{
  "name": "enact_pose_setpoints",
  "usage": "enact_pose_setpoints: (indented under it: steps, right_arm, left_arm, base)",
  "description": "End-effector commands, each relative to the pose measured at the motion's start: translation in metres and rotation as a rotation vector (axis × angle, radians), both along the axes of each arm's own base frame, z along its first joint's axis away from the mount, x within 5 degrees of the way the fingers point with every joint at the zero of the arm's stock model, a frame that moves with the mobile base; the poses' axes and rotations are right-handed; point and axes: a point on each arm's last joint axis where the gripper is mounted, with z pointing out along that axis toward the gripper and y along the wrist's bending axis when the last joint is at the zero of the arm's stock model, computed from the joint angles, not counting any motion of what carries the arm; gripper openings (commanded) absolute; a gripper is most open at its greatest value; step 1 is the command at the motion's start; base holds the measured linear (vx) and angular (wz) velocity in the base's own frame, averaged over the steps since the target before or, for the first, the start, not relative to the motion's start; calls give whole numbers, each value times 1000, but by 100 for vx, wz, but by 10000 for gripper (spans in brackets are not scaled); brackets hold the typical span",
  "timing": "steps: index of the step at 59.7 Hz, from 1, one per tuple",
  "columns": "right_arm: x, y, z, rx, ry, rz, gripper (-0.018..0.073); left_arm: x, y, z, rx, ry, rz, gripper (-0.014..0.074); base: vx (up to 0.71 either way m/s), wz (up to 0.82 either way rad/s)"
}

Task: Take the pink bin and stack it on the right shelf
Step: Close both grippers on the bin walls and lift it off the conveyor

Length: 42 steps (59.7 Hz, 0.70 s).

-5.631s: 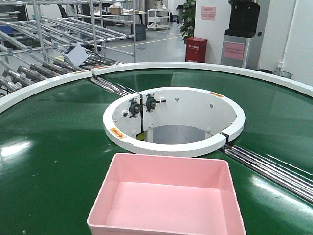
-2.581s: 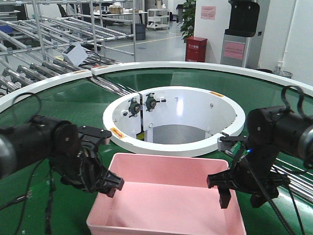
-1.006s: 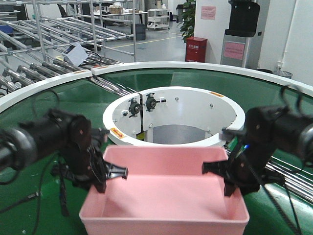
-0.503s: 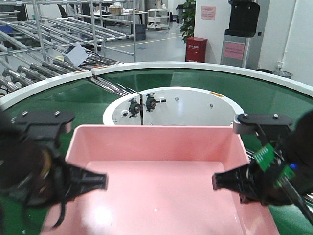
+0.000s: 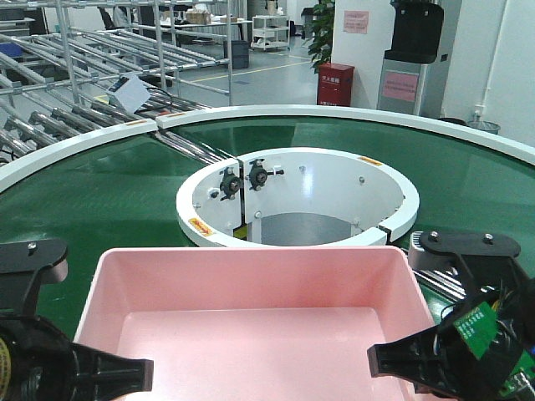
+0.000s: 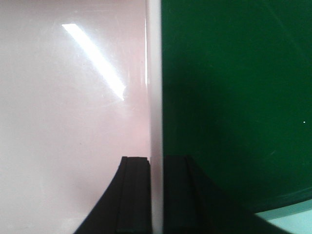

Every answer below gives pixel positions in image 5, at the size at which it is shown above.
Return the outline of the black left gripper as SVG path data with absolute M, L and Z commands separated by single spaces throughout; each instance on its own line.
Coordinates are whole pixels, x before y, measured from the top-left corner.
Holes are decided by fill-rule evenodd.
M 68 275 L 59 238 L 1 245 L 1 399 L 115 400 L 153 388 L 154 362 L 72 343 L 32 316 L 43 284 Z

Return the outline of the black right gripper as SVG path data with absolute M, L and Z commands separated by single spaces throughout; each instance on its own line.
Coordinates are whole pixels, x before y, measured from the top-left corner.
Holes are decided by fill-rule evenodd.
M 371 377 L 459 400 L 533 400 L 534 280 L 517 262 L 520 253 L 503 234 L 413 232 L 410 267 L 460 307 L 438 327 L 371 346 Z

